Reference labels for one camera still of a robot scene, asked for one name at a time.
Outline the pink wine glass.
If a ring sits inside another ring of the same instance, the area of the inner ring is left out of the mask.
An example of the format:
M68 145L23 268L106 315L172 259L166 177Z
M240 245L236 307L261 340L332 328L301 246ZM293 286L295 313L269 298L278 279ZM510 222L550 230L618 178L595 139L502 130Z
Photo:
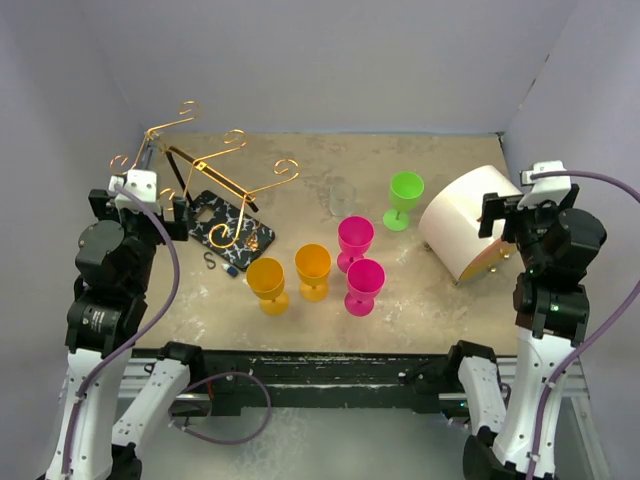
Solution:
M375 236L375 229L370 220L362 216L350 216L338 226L338 243L340 253L337 266L346 273L349 267L364 258Z
M385 284L384 268L375 260L363 258L349 267L346 280L348 293L344 305L347 312L358 317L369 315Z

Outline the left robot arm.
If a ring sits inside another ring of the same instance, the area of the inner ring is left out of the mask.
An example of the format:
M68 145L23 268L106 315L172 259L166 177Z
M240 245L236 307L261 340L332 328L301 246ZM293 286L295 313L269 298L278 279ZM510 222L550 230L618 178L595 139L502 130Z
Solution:
M146 384L123 414L117 412L125 369L137 340L156 248L188 237L185 199L163 217L151 195L119 187L94 189L96 217L78 239L74 301L67 313L68 369L61 428L46 479L138 479L146 446L164 423L176 396L206 378L201 348L168 343Z

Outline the pink wine glass front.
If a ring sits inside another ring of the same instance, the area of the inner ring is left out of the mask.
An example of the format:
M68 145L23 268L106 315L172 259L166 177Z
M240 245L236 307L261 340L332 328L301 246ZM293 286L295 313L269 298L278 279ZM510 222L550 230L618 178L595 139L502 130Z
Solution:
M375 260L363 258L349 267L346 280L348 293L344 305L347 312L358 317L369 315L385 284L384 268Z

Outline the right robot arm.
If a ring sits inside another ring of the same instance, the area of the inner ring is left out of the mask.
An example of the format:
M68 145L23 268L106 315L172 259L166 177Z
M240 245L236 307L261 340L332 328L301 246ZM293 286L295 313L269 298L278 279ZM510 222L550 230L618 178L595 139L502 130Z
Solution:
M570 354L585 340L590 314L581 281L607 239L592 214L562 200L522 205L522 195L483 197L479 234L504 223L502 238L517 247L524 270L513 306L518 353L513 384L504 390L492 349L459 342L445 366L446 383L464 391L471 420L462 457L466 479L553 479L555 440Z

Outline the green wine glass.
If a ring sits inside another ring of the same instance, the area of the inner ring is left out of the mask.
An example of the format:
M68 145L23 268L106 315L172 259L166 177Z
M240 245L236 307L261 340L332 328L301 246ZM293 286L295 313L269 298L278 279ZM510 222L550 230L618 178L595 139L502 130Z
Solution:
M383 224L394 232L406 230L410 223L409 212L417 205L423 192L424 181L417 173L396 173L390 182L391 208L383 215Z

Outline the gold wine glass rack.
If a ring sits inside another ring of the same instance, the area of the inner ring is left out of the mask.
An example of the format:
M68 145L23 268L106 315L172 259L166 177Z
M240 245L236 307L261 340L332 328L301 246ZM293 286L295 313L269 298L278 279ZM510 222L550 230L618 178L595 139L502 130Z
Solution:
M296 180L300 174L299 164L287 157L277 160L273 166L276 180L250 189L212 165L213 160L246 147L248 137L244 130L235 128L225 132L224 147L200 157L162 139L165 130L195 121L200 111L198 102L182 102L177 119L148 128L143 133L135 158L114 156L110 160L110 171L124 178L131 170L147 170L152 153L155 150L161 152L179 188L164 188L157 192L156 198L166 210L172 211L173 201L178 196L183 197L188 207L188 233L191 238L204 246L207 254L216 254L234 269L244 272L276 238L274 229L255 217L259 212L258 195Z

